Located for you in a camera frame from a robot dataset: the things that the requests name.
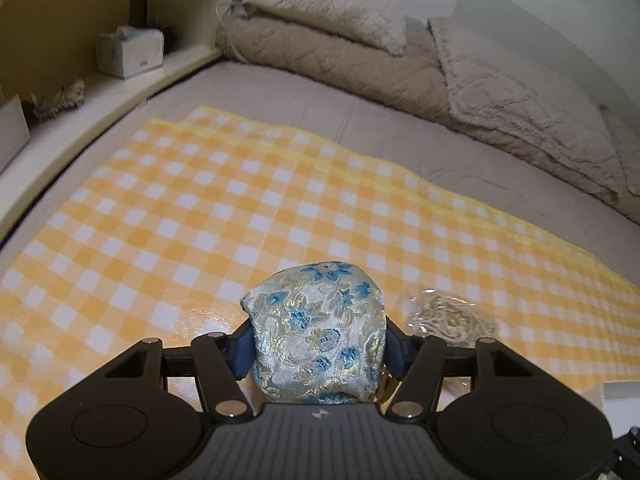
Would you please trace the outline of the blue floral brocade pouch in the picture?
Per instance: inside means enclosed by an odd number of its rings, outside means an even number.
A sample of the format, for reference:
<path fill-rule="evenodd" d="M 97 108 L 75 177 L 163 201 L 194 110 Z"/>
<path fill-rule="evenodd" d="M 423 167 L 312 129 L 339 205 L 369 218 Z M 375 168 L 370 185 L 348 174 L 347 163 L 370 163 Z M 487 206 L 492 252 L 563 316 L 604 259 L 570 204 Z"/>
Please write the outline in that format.
<path fill-rule="evenodd" d="M 240 305 L 254 330 L 254 381 L 272 402 L 376 398 L 383 369 L 383 294 L 356 264 L 320 261 L 277 272 Z"/>

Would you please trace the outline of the white shallow box tray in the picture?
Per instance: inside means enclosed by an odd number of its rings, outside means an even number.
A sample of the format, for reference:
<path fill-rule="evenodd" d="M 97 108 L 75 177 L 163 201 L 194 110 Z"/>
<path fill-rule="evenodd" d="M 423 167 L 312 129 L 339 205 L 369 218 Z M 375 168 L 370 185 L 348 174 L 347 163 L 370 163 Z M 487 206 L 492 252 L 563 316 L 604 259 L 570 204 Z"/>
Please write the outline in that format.
<path fill-rule="evenodd" d="M 640 382 L 619 380 L 601 382 L 582 393 L 608 420 L 614 438 L 640 425 Z"/>

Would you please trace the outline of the yellow checkered blanket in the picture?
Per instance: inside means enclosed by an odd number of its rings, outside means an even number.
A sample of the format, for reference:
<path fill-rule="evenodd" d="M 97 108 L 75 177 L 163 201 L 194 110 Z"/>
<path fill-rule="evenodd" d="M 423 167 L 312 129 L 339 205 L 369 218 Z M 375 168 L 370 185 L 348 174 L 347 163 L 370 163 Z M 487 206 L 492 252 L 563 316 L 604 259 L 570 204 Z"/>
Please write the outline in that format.
<path fill-rule="evenodd" d="M 30 479 L 44 404 L 139 339 L 182 346 L 243 322 L 279 270 L 358 264 L 388 314 L 432 286 L 585 390 L 639 374 L 639 289 L 589 252 L 313 133 L 202 106 L 152 118 L 93 170 L 1 272 L 1 474 Z"/>

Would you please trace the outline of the folded grey quilt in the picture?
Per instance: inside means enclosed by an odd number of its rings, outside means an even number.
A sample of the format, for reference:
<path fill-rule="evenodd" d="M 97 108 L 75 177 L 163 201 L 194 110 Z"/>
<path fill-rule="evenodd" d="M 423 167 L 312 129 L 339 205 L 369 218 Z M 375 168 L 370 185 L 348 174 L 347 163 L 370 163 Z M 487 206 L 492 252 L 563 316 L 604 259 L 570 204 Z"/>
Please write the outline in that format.
<path fill-rule="evenodd" d="M 618 201 L 620 158 L 600 110 L 581 88 L 452 18 L 428 24 L 452 117 L 605 203 Z"/>

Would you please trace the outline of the grey quilted pillow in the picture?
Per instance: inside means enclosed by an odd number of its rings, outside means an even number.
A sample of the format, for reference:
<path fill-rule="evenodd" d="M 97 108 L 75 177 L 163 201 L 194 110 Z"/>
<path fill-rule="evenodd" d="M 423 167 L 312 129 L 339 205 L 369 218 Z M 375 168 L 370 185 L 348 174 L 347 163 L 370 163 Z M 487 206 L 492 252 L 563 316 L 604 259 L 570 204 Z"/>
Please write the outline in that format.
<path fill-rule="evenodd" d="M 604 104 L 599 106 L 599 110 L 620 159 L 626 188 L 631 195 L 638 196 L 640 184 L 639 136 L 623 122 L 622 118 L 615 115 Z"/>

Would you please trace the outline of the brown woven object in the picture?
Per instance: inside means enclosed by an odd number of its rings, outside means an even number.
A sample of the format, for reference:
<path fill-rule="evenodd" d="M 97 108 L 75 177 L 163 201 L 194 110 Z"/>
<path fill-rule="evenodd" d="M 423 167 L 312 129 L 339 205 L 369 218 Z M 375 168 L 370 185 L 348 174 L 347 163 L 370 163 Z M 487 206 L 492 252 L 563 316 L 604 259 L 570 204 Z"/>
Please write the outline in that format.
<path fill-rule="evenodd" d="M 30 102 L 32 102 L 32 112 L 35 118 L 38 122 L 44 122 L 83 106 L 86 99 L 85 88 L 85 81 L 76 79 L 52 96 L 38 98 L 38 96 L 31 94 Z"/>

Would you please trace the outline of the white box on shelf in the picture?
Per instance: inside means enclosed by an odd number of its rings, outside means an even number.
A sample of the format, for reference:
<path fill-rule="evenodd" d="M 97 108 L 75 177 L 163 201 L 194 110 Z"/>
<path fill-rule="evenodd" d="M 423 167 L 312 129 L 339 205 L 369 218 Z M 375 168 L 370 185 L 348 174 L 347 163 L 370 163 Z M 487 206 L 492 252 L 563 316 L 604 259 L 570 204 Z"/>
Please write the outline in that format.
<path fill-rule="evenodd" d="M 14 96 L 0 110 L 0 171 L 9 166 L 29 141 L 29 128 L 22 102 L 18 96 Z"/>

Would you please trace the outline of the beige folded mattress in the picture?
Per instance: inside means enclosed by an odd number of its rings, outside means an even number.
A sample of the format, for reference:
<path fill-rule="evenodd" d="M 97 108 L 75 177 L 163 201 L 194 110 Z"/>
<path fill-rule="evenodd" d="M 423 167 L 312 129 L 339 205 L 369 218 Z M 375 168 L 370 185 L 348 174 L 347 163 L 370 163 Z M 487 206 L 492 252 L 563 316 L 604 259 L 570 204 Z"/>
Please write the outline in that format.
<path fill-rule="evenodd" d="M 438 122 L 513 155 L 497 143 L 485 142 L 483 133 L 474 132 L 451 116 L 446 81 L 430 25 L 408 36 L 401 56 L 265 15 L 232 18 L 218 32 L 216 40 L 222 52 L 235 61 L 306 76 L 395 110 Z M 638 221 L 639 195 L 631 195 L 624 174 L 623 179 L 618 201 L 613 205 L 601 202 L 629 220 Z"/>

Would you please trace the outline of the white tissue box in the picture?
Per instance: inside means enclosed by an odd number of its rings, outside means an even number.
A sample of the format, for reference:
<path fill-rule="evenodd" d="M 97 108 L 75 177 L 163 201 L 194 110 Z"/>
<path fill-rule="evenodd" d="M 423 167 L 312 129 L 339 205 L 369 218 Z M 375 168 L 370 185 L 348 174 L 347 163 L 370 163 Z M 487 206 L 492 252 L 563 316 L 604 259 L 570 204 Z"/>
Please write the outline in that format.
<path fill-rule="evenodd" d="M 96 68 L 101 74 L 129 79 L 163 62 L 164 35 L 158 29 L 120 26 L 96 38 Z"/>

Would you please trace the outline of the fluffy white pillow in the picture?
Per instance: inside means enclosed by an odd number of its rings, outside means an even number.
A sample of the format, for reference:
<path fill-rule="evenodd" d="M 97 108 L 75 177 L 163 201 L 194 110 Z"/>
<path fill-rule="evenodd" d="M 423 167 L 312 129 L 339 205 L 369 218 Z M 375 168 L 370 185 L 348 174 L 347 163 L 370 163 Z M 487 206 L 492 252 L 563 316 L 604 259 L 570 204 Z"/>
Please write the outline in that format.
<path fill-rule="evenodd" d="M 401 56 L 407 44 L 399 0 L 243 0 L 262 12 Z"/>

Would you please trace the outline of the wooden low shelf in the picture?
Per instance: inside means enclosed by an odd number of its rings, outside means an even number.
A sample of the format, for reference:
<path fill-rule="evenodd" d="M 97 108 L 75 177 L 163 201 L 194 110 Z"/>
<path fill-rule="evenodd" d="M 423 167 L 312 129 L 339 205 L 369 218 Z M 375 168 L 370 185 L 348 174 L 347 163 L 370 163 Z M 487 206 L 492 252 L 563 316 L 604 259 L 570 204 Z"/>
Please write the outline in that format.
<path fill-rule="evenodd" d="M 8 240 L 50 183 L 104 131 L 154 94 L 213 62 L 218 6 L 232 0 L 1 0 L 1 94 L 19 110 L 80 79 L 85 102 L 29 128 L 1 173 L 1 238 Z M 96 40 L 117 27 L 165 35 L 163 64 L 127 79 L 101 73 Z"/>

